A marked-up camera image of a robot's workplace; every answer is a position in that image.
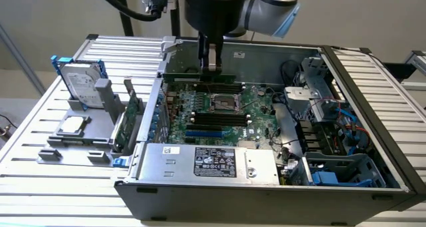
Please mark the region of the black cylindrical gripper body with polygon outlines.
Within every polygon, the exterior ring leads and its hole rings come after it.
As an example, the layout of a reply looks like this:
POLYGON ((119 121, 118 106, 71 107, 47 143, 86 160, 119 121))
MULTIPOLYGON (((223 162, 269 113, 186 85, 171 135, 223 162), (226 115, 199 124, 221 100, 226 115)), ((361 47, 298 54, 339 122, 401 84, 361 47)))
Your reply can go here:
POLYGON ((239 23, 245 0, 186 0, 186 20, 205 35, 226 35, 239 23))

